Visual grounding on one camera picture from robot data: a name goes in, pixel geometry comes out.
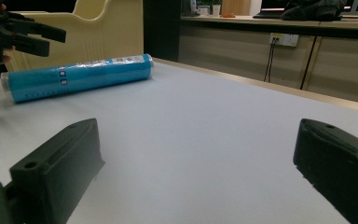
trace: power outlet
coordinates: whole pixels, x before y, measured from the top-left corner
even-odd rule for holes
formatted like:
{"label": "power outlet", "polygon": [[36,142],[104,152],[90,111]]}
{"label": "power outlet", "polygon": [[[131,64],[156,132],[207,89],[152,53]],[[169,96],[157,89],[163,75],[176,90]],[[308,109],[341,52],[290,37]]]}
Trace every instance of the power outlet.
{"label": "power outlet", "polygon": [[298,35],[283,35],[282,44],[284,46],[296,47],[298,42]]}
{"label": "power outlet", "polygon": [[276,40],[275,45],[282,45],[283,43],[283,34],[279,34],[279,33],[271,33],[271,35],[269,36],[269,43],[272,44],[272,41]]}

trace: screw hole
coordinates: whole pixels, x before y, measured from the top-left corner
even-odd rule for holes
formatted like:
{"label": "screw hole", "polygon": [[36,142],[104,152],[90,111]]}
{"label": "screw hole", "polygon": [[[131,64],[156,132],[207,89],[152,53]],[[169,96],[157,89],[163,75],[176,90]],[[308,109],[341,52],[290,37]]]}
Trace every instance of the screw hole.
{"label": "screw hole", "polygon": [[24,167],[26,169],[32,169],[32,168],[36,167],[36,165],[37,165],[37,162],[31,161],[31,162],[28,162],[27,164],[25,164]]}

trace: white table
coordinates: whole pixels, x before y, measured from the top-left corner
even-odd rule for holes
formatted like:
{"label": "white table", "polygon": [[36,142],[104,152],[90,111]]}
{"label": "white table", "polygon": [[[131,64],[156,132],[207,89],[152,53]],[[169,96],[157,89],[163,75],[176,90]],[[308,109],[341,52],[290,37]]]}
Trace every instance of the white table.
{"label": "white table", "polygon": [[358,104],[229,78],[156,63],[147,81],[21,105],[0,87],[0,181],[67,125],[96,118],[106,165],[70,224],[348,223],[292,159],[301,119],[358,136]]}

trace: black object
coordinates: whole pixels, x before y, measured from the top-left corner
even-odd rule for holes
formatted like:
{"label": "black object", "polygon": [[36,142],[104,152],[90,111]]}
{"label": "black object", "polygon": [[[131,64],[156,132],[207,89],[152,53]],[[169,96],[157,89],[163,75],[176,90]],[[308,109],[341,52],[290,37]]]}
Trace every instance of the black object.
{"label": "black object", "polygon": [[347,0],[290,0],[284,21],[339,21]]}
{"label": "black object", "polygon": [[10,168],[0,224],[66,223],[103,165],[97,120],[66,127]]}
{"label": "black object", "polygon": [[342,216],[358,224],[358,138],[330,124],[302,119],[294,163]]}
{"label": "black object", "polygon": [[0,11],[0,62],[3,61],[3,50],[13,47],[18,51],[47,57],[49,42],[28,34],[42,35],[62,43],[66,38],[66,32],[62,29],[34,22],[21,14]]}

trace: blue cylindrical package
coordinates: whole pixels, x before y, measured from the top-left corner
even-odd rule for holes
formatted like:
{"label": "blue cylindrical package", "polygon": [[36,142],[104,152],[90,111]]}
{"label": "blue cylindrical package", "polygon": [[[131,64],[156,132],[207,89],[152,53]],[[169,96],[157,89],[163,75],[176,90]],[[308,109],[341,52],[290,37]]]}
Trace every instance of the blue cylindrical package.
{"label": "blue cylindrical package", "polygon": [[3,73],[2,86],[14,102],[85,91],[152,77],[148,54]]}

